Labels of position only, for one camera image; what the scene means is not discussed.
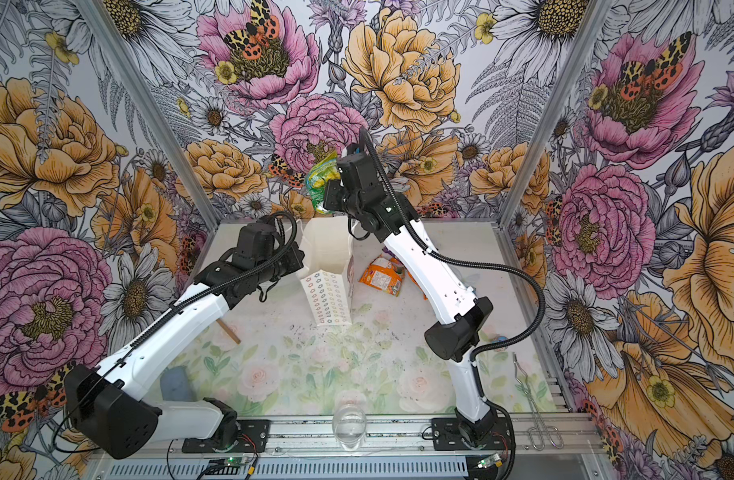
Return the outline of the green snack packet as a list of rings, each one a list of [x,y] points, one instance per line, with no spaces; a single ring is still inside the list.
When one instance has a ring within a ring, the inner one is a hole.
[[[327,183],[330,180],[339,181],[340,171],[337,166],[339,156],[333,152],[316,163],[305,177],[312,204],[317,213],[329,215],[330,211],[324,206]]]

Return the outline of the white paper bag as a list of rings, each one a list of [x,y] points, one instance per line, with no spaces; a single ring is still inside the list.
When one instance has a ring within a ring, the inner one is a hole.
[[[303,231],[304,267],[297,276],[320,327],[352,324],[354,256],[348,225],[344,216],[313,218]]]

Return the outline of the orange snack packet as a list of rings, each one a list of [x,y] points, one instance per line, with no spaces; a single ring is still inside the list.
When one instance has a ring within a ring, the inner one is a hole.
[[[383,293],[398,297],[404,278],[404,265],[391,255],[381,254],[368,265],[359,282]]]

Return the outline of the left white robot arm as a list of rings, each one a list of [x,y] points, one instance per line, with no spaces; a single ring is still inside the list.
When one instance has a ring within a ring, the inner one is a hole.
[[[131,342],[65,379],[65,423],[114,459],[151,442],[198,439],[228,451],[240,437],[236,411],[214,398],[148,403],[169,364],[244,298],[303,267],[298,223],[286,211],[243,226],[235,247],[199,272],[191,286]]]

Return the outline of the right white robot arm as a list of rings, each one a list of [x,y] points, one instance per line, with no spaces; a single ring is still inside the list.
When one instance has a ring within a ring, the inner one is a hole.
[[[337,168],[341,179],[327,183],[324,206],[356,220],[398,257],[420,286],[437,318],[425,332],[426,343],[447,362],[460,435],[468,446],[480,446],[497,414],[481,392],[471,352],[492,302],[478,297],[446,263],[432,257],[436,250],[424,225],[409,201],[390,198],[369,152],[353,146],[337,160]]]

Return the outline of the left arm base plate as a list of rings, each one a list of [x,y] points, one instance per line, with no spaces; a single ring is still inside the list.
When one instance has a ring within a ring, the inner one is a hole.
[[[185,454],[264,453],[269,439],[271,421],[240,419],[229,423],[208,439],[188,438],[181,451]]]

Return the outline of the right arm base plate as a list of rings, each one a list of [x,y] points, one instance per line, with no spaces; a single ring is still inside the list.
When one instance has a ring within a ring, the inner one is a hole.
[[[503,418],[499,418],[493,429],[475,443],[463,437],[458,418],[435,417],[431,419],[430,427],[435,451],[505,451],[514,444],[510,437],[511,429]]]

